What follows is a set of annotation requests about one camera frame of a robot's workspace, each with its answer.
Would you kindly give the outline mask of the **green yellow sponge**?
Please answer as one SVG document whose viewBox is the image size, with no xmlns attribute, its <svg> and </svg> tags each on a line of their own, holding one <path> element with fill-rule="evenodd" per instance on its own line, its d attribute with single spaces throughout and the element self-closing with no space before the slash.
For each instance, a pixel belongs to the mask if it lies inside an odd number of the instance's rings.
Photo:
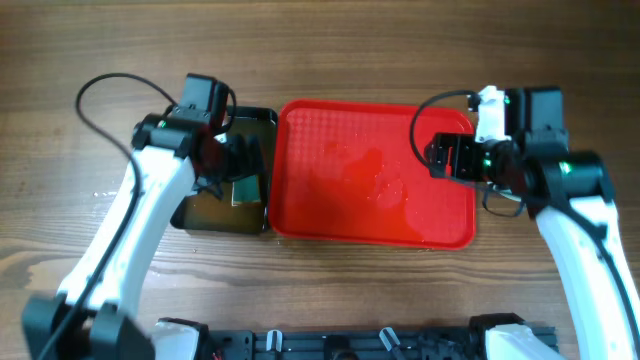
<svg viewBox="0 0 640 360">
<path fill-rule="evenodd" d="M 261 202 L 259 177 L 249 176 L 232 184 L 233 206 L 254 205 Z"/>
</svg>

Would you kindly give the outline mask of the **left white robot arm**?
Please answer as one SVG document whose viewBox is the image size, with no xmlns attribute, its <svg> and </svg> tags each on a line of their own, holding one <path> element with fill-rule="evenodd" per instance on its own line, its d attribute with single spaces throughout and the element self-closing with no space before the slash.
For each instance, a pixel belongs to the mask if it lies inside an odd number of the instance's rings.
<svg viewBox="0 0 640 360">
<path fill-rule="evenodd" d="M 133 132 L 116 197 L 80 261 L 53 298 L 32 297 L 22 314 L 35 359 L 199 359 L 211 353 L 204 324 L 135 321 L 144 279 L 167 226 L 198 186 L 264 169 L 256 136 L 226 126 L 151 114 Z"/>
</svg>

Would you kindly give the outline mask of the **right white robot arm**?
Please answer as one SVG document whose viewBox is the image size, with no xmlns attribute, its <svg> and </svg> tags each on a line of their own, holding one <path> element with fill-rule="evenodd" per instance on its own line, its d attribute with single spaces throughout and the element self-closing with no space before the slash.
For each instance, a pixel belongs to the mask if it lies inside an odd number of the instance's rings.
<svg viewBox="0 0 640 360">
<path fill-rule="evenodd" d="M 433 177 L 518 197 L 560 274 L 581 357 L 638 358 L 639 295 L 598 155 L 570 151 L 561 131 L 520 131 L 481 141 L 439 133 L 417 157 Z"/>
</svg>

